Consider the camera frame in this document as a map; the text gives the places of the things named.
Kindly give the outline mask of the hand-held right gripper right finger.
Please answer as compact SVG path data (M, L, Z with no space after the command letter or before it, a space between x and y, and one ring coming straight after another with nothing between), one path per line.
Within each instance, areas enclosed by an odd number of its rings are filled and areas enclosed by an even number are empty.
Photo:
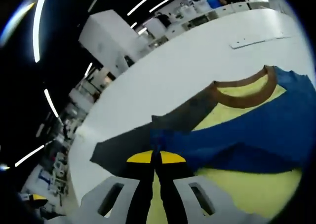
M178 154L158 153L160 196L170 224L266 224L268 219L239 209L213 181L195 176Z

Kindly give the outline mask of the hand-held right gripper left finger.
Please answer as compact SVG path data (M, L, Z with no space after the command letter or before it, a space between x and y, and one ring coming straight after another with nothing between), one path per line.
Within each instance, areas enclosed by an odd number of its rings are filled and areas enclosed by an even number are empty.
M89 224L145 224L153 197L153 151L127 159L123 173L111 176L84 195L82 221Z

